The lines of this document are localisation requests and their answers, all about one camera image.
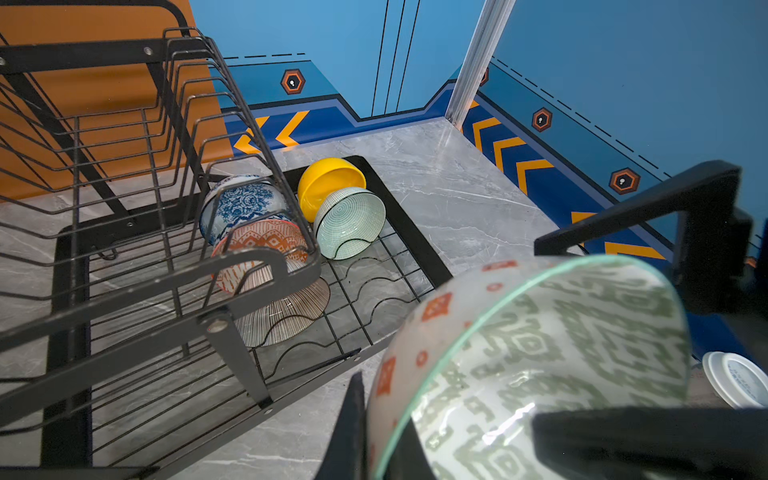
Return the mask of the yellow bowl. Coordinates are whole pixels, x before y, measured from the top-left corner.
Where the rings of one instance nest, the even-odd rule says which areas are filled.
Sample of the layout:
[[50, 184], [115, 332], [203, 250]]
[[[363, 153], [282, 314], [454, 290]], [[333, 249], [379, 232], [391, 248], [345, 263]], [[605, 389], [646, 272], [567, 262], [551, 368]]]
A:
[[343, 188], [365, 188], [367, 180], [357, 167], [342, 158], [329, 157], [311, 164], [298, 185], [298, 201], [304, 218], [313, 223], [326, 198]]

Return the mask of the pale green ribbed bowl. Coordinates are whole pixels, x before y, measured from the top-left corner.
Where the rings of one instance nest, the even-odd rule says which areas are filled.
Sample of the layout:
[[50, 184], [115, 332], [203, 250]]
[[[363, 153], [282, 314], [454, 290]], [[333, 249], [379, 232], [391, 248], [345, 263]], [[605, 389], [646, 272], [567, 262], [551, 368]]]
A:
[[321, 255], [329, 260], [358, 255], [378, 238], [385, 221], [385, 204], [373, 192], [348, 187], [331, 193], [313, 224]]

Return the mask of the green patterned bowl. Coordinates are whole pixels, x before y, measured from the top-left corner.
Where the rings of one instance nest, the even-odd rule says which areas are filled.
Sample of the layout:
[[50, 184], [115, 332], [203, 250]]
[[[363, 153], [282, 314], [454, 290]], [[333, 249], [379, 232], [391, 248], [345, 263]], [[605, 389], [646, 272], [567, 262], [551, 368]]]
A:
[[369, 397], [368, 471], [413, 426], [439, 479], [551, 479], [538, 413], [678, 407], [692, 355], [670, 281], [628, 256], [503, 260], [431, 291], [405, 318]]

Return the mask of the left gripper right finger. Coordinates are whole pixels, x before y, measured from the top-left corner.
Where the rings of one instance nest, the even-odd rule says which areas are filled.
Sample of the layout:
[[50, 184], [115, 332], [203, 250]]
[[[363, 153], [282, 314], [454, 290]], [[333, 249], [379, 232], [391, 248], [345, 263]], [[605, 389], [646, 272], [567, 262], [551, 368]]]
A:
[[537, 414], [536, 458], [565, 479], [764, 479], [761, 408], [612, 408]]

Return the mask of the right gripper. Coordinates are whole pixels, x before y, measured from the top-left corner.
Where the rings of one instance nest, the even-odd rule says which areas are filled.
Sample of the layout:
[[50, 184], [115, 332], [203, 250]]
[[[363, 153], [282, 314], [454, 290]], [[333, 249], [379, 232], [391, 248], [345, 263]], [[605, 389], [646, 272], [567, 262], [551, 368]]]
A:
[[537, 238], [536, 255], [563, 255], [579, 243], [678, 215], [674, 283], [696, 314], [729, 312], [744, 279], [752, 215], [737, 206], [742, 169], [723, 160], [695, 165], [594, 216]]

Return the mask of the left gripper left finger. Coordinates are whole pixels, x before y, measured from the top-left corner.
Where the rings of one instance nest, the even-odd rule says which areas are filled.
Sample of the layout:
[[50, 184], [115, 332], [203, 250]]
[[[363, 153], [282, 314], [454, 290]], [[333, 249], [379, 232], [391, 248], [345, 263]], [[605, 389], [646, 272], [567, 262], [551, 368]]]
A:
[[350, 378], [315, 480], [363, 480], [367, 469], [365, 386], [363, 374], [356, 372]]

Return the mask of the blue floral bowl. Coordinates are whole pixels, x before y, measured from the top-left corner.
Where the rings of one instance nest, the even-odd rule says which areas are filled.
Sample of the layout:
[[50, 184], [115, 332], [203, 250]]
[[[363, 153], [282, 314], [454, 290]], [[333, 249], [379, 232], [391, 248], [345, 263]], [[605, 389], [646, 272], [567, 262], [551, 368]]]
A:
[[285, 196], [258, 175], [233, 175], [218, 182], [206, 195], [199, 217], [202, 237], [218, 244], [235, 226], [256, 218], [289, 220]]

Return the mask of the pink striped bowl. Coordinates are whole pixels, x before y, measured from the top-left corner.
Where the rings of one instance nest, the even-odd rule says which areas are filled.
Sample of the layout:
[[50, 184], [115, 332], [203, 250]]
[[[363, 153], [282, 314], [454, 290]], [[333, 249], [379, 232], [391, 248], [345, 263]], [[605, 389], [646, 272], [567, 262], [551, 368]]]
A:
[[330, 301], [330, 287], [319, 277], [309, 286], [255, 310], [234, 322], [246, 347], [267, 347], [309, 328]]

